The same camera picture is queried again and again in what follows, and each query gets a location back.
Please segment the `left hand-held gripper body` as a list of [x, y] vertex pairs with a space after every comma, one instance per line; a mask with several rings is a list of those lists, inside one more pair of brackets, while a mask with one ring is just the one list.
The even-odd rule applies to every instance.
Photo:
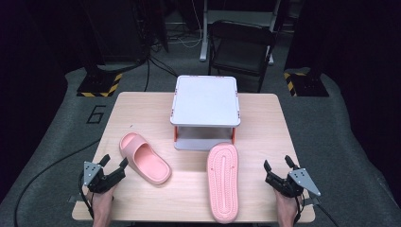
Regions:
[[84, 163], [83, 184], [93, 193], [104, 193], [117, 185], [125, 177], [125, 169], [121, 169], [120, 167], [109, 175], [105, 175], [103, 167], [99, 163]]

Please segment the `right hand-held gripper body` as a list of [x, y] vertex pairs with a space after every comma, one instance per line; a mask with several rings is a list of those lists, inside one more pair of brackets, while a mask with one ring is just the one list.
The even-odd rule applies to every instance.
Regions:
[[265, 182], [288, 198], [301, 196], [305, 189], [315, 196], [321, 195], [320, 190], [305, 168], [290, 171], [285, 179], [268, 170]]

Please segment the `pink slipper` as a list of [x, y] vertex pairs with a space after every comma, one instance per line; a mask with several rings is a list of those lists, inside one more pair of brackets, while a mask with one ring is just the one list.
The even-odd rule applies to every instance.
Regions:
[[120, 140], [119, 150], [122, 157], [128, 160], [129, 166], [147, 182], [160, 185], [171, 176], [172, 170], [168, 163], [142, 135], [127, 133]]
[[238, 214], [238, 155], [230, 143], [211, 148], [207, 158], [209, 201], [212, 216], [219, 223], [233, 222]]

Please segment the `white two-tier shoe rack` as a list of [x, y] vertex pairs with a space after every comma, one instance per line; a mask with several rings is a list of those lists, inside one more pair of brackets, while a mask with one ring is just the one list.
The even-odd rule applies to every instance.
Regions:
[[236, 79], [179, 76], [170, 112], [176, 149], [209, 150], [233, 144], [241, 123]]

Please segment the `person's left hand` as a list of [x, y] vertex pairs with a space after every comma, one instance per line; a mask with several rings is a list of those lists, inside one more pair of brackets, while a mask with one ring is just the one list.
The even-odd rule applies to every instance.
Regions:
[[116, 186], [104, 193], [89, 193], [95, 219], [108, 218], [112, 211], [113, 192]]

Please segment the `person's right hand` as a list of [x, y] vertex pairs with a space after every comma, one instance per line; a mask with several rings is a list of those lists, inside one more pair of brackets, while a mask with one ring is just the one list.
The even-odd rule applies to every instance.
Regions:
[[283, 196], [276, 189], [273, 190], [276, 198], [277, 220], [295, 220], [298, 214], [298, 205], [294, 198]]

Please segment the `black stand with striped base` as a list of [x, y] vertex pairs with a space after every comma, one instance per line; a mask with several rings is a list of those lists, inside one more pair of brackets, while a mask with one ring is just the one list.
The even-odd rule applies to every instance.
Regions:
[[123, 70], [100, 69], [93, 59], [83, 31], [80, 32], [77, 41], [79, 42], [79, 59], [86, 71], [86, 76], [78, 87], [77, 94], [79, 96], [111, 96]]
[[288, 51], [285, 78], [293, 96], [328, 96], [321, 80], [325, 29], [316, 2], [304, 1]]

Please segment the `black folding chair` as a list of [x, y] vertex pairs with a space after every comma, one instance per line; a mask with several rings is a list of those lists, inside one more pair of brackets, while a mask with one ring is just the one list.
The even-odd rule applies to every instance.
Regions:
[[265, 79], [276, 36], [266, 27], [229, 20], [209, 27], [208, 74], [216, 69], [258, 78], [259, 93]]

